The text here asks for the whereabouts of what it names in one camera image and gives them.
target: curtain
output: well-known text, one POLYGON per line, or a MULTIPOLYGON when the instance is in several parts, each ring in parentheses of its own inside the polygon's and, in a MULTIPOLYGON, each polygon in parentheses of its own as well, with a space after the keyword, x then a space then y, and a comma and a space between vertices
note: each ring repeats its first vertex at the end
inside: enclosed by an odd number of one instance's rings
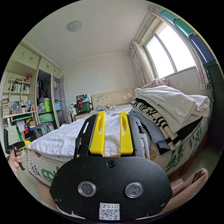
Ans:
POLYGON ((148 59, 137 41, 132 41, 130 46, 130 52, 135 67, 137 68, 137 75, 140 78, 141 86, 144 86, 153 81, 154 78, 152 77, 152 74, 150 72, 150 65, 148 59))
POLYGON ((187 45, 187 47, 188 47, 189 51, 191 52, 191 55, 192 55, 192 57, 195 61, 196 68, 197 68, 197 71, 198 71, 198 78, 199 78, 199 81, 200 81, 200 88, 201 89, 210 89, 210 83, 209 83, 209 80, 208 80, 207 73, 206 73, 206 71, 205 71, 205 69, 202 65, 201 60, 199 59, 197 53, 195 52, 192 44, 190 43, 190 41, 179 31, 179 29, 176 26, 171 24, 166 18, 164 18, 160 15, 161 10, 157 9, 156 7, 150 7, 149 11, 154 16, 157 16, 162 21, 166 22, 168 25, 173 27, 179 36, 182 36, 182 40, 184 39, 184 43, 187 45))

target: shelf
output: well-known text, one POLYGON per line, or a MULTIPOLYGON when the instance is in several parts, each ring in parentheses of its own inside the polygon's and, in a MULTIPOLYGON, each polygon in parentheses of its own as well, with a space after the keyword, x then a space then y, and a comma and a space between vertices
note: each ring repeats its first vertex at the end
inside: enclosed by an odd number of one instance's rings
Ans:
POLYGON ((31 116, 22 117, 22 118, 19 118, 18 120, 17 119, 13 119, 12 122, 22 121, 22 120, 26 120, 28 118, 31 118, 31 116))
MULTIPOLYGON (((9 79, 9 82, 11 82, 11 81, 13 81, 13 82, 17 82, 15 79, 9 79)), ((21 83, 19 83, 19 84, 26 84, 26 85, 29 85, 30 83, 29 82, 23 82, 23 81, 21 81, 21 83)))
POLYGON ((3 92, 3 94, 15 94, 15 95, 17 95, 17 94, 29 94, 29 93, 26 93, 26 92, 15 92, 15 91, 5 91, 5 92, 3 92))
POLYGON ((46 114, 46 113, 53 113, 53 111, 38 112, 38 114, 46 114))
POLYGON ((21 113, 21 114, 12 114, 12 115, 8 115, 8 116, 4 116, 4 117, 2 117, 2 119, 6 119, 9 117, 23 116, 23 115, 30 114, 30 113, 36 113, 36 111, 30 111, 30 112, 21 113))

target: pink pillow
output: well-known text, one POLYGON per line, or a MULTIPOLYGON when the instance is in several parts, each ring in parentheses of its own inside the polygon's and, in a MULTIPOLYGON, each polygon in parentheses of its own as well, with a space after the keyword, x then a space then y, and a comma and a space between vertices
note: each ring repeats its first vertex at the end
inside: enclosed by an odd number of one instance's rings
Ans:
POLYGON ((165 78, 154 79, 151 83, 144 85, 142 89, 148 89, 157 86, 168 86, 168 80, 165 78))

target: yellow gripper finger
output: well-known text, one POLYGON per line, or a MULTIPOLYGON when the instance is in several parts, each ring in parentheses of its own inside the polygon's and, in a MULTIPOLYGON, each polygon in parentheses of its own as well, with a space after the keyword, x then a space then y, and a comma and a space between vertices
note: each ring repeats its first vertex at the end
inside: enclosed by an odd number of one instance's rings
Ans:
POLYGON ((120 111, 120 155, 131 155, 132 153, 133 146, 128 117, 125 111, 120 111))
POLYGON ((90 146, 91 154, 101 154, 104 157, 104 146, 105 146, 105 111, 99 111, 90 146))

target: window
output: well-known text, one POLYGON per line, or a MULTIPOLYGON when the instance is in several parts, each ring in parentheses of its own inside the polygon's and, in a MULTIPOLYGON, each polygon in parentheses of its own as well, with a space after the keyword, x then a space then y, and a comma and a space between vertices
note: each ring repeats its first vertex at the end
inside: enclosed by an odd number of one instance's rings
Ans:
POLYGON ((185 43, 164 22, 144 47, 159 78, 195 66, 194 59, 185 43))

